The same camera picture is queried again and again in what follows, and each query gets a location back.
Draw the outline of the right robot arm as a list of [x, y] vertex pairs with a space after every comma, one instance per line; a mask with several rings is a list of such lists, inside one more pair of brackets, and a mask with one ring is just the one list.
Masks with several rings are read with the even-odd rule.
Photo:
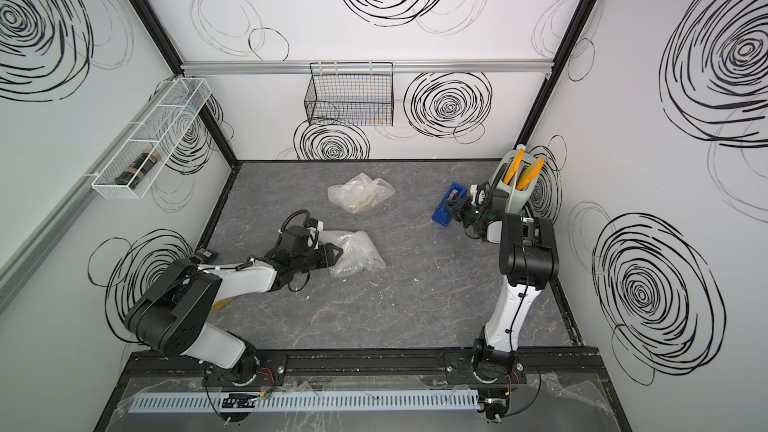
[[453, 220], [485, 242], [499, 246], [503, 285], [494, 311], [473, 344], [472, 369], [482, 383], [518, 377], [519, 336], [533, 302], [557, 277], [559, 258], [550, 219], [528, 217], [522, 191], [492, 191], [485, 183], [471, 192], [450, 192], [444, 207]]

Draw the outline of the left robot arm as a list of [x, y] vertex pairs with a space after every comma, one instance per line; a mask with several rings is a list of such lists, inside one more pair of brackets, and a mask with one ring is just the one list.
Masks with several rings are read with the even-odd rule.
[[236, 386], [264, 373], [254, 346], [208, 322], [213, 305], [248, 294], [270, 293], [290, 285], [295, 275], [336, 265], [344, 249], [323, 243], [320, 225], [288, 226], [263, 256], [239, 264], [211, 265], [178, 259], [161, 273], [129, 309], [124, 327], [141, 343], [167, 357], [201, 361]]

